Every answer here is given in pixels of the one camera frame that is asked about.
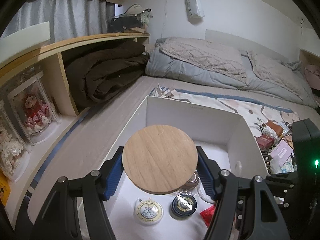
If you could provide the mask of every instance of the curtain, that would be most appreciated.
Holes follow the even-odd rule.
[[[28,0],[1,38],[42,22],[50,22],[50,43],[107,33],[114,15],[115,4],[105,0]]]

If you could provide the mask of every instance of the metal screw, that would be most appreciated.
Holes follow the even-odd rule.
[[[58,182],[59,183],[62,183],[62,182],[65,182],[66,181],[66,177],[65,176],[61,176],[58,178]]]
[[[222,175],[222,176],[225,176],[225,177],[227,177],[227,176],[230,175],[230,172],[229,172],[228,170],[222,170],[222,171],[220,171],[220,172],[221,172],[221,175]]]
[[[254,180],[255,180],[256,182],[262,182],[262,181],[263,181],[263,178],[262,178],[261,176],[257,175],[257,176],[254,177]]]
[[[90,172],[90,174],[91,174],[91,176],[96,177],[96,176],[98,176],[100,174],[100,171],[93,170],[93,171]]]

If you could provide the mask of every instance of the white box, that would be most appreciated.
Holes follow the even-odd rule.
[[[241,115],[150,96],[140,104],[105,159],[111,159],[118,147],[124,146],[136,131],[154,124],[171,125],[187,133],[196,146],[201,146],[208,158],[215,160],[221,169],[227,169],[248,179],[255,175],[265,178],[268,174],[258,144]],[[169,214],[174,197],[174,194],[152,195],[143,192],[135,187],[124,172],[115,195],[105,202],[106,212],[117,240],[185,240],[186,236],[190,240],[202,240],[207,227],[199,213],[211,204],[195,197],[196,212],[187,220],[176,220]],[[158,224],[144,226],[136,222],[133,211],[138,198],[152,198],[162,205],[164,216]],[[88,239],[82,203],[79,208],[79,220],[82,235],[84,239]]]

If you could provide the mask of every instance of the yellow box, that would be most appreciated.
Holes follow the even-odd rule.
[[[10,191],[10,186],[6,176],[4,176],[3,173],[0,171],[0,198],[4,206],[7,204]]]

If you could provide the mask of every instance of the round wooden board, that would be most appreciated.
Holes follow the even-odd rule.
[[[192,139],[169,125],[147,126],[130,137],[122,163],[129,179],[145,192],[163,195],[178,190],[193,175],[198,153]]]

